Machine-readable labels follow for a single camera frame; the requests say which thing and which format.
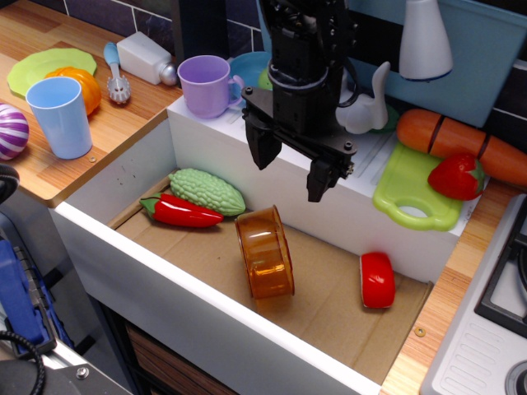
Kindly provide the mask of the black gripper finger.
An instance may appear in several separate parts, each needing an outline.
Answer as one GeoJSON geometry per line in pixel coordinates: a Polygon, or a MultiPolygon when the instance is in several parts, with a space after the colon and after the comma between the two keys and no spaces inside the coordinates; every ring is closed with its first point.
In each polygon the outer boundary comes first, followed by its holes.
{"type": "Polygon", "coordinates": [[[255,115],[247,115],[245,132],[254,163],[260,170],[265,169],[282,149],[282,142],[274,135],[273,125],[255,115]]]}
{"type": "Polygon", "coordinates": [[[311,162],[307,176],[309,202],[320,202],[325,192],[333,188],[339,179],[345,176],[345,164],[322,158],[311,162]]]}

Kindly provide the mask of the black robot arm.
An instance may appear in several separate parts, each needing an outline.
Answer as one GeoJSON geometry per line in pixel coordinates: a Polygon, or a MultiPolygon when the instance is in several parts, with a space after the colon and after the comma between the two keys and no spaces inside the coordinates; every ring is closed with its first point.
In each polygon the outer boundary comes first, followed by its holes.
{"type": "Polygon", "coordinates": [[[336,119],[354,24],[344,1],[262,1],[260,9],[272,43],[272,88],[242,92],[250,152],[261,170],[282,145],[308,157],[308,199],[319,202],[350,175],[357,151],[336,119]]]}

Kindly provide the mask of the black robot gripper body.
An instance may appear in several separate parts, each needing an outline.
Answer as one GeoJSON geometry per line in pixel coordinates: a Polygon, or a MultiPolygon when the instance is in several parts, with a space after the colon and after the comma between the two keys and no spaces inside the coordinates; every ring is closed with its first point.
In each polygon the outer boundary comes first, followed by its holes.
{"type": "Polygon", "coordinates": [[[346,60],[343,64],[327,67],[314,81],[302,81],[283,73],[269,64],[268,78],[272,90],[248,86],[242,91],[245,100],[243,119],[255,115],[273,125],[275,137],[293,150],[309,158],[326,158],[345,164],[347,178],[353,171],[352,156],[357,149],[349,133],[336,119],[336,109],[347,107],[357,100],[351,93],[340,99],[344,74],[349,72],[352,86],[357,85],[357,73],[346,60]]]}

